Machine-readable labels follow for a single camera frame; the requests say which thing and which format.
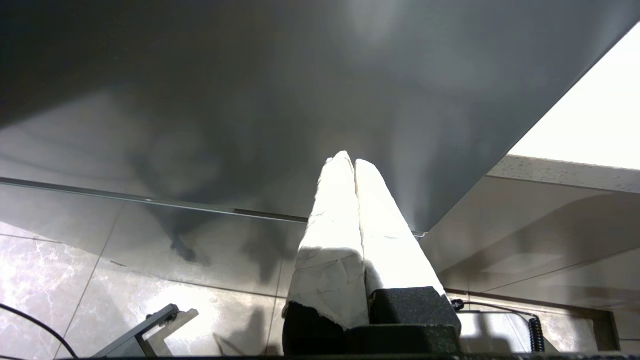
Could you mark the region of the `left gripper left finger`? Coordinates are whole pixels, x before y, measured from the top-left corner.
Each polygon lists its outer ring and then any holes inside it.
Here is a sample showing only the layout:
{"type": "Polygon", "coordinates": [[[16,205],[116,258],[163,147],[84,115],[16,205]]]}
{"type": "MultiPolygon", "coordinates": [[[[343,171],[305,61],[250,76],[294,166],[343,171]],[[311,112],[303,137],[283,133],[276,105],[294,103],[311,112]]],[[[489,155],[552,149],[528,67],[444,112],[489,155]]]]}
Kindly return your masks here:
{"type": "Polygon", "coordinates": [[[283,310],[286,356],[345,354],[348,333],[370,324],[354,164],[324,163],[283,310]]]}

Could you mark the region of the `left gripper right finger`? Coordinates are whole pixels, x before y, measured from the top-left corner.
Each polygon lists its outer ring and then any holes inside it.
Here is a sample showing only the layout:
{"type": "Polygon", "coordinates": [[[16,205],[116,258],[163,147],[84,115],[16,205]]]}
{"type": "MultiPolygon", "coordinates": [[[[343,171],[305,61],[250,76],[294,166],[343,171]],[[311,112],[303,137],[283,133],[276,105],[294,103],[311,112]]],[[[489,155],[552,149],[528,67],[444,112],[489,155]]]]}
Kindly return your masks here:
{"type": "Polygon", "coordinates": [[[382,174],[357,159],[355,182],[369,323],[347,331],[347,350],[460,353],[461,321],[382,174]]]}

